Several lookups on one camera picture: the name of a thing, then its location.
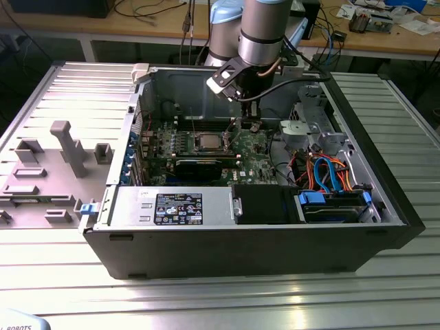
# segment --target table leg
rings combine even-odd
[[[79,39],[82,47],[82,52],[84,53],[86,62],[98,62],[98,58],[95,54],[94,48],[91,45],[91,40],[89,39]]]

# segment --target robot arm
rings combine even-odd
[[[220,67],[207,85],[229,100],[252,97],[269,88],[280,63],[286,31],[295,46],[307,19],[290,17],[292,0],[220,0],[211,9],[212,34],[205,65]],[[242,104],[252,117],[251,102]]]

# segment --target wire bundle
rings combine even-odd
[[[296,160],[295,154],[287,167],[292,168]],[[319,174],[321,166],[326,166],[329,169],[322,181]],[[305,168],[306,171],[295,180],[295,184],[303,189],[315,190],[318,185],[321,188],[318,190],[319,192],[330,193],[330,189],[325,186],[326,181],[330,179],[335,191],[353,191],[349,179],[350,168],[337,158],[322,153],[312,153],[306,157]]]
[[[325,25],[318,21],[318,22],[315,22],[315,26],[317,28],[321,29],[321,33],[325,32],[325,35],[323,34],[322,36],[324,37],[324,39],[326,40],[327,43],[326,43],[325,47],[322,49],[322,52],[319,55],[318,59],[316,60],[316,63],[318,65],[323,65],[323,64],[324,65],[332,65],[332,64],[336,63],[335,67],[337,67],[338,63],[339,63],[339,60],[341,58],[341,51],[342,51],[342,48],[344,48],[345,42],[341,43],[340,41],[338,41],[339,49],[337,50],[336,53],[334,53],[334,54],[331,53],[333,51],[333,49],[334,49],[334,40],[331,38],[331,36],[333,35],[335,29],[334,29],[333,24],[330,23],[330,21],[328,20],[327,14],[325,13],[323,7],[320,8],[320,11],[324,15],[324,18],[321,18],[321,17],[318,16],[318,17],[316,17],[316,19],[318,19],[318,20],[322,21],[323,23],[325,23]],[[325,50],[327,48],[329,48],[329,52],[328,52],[327,57],[325,58],[325,60],[322,61],[321,58],[324,56]]]

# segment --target black cover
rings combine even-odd
[[[304,34],[302,35],[302,39],[309,40],[311,33],[314,30],[316,17],[318,16],[321,2],[320,0],[302,0],[302,5],[305,9],[305,16],[309,20],[307,22]]]

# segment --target blue cable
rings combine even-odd
[[[330,159],[321,157],[318,158],[318,160],[315,162],[315,168],[313,169],[313,175],[315,176],[315,180],[316,183],[325,190],[325,192],[327,194],[330,193],[330,189],[328,189],[322,182],[321,179],[319,178],[319,172],[318,172],[318,168],[319,168],[319,164],[322,162],[327,162],[327,165],[329,166],[329,172],[330,172],[330,180],[331,180],[331,184],[333,185],[333,188],[336,191],[342,191],[341,186],[339,185],[338,180],[336,179],[336,171],[335,171],[335,167],[333,166],[333,163],[331,162]]]
[[[323,31],[325,31],[325,33],[327,33],[327,40],[329,41],[330,48],[329,48],[329,55],[327,57],[327,60],[325,60],[324,64],[328,65],[329,61],[334,57],[334,55],[331,53],[331,51],[333,50],[333,41],[331,40],[331,35],[330,35],[330,32],[328,31],[328,29],[326,29],[325,27],[320,26],[320,25],[316,25],[316,26],[318,26],[321,30],[323,30]]]
[[[331,54],[331,51],[333,50],[333,41],[331,40],[331,35],[330,35],[330,32],[328,31],[328,29],[324,28],[323,30],[325,32],[327,32],[327,36],[329,37],[329,44],[330,44],[329,55],[327,57],[327,60],[325,60],[325,65],[328,65],[330,58],[333,57],[333,55]]]

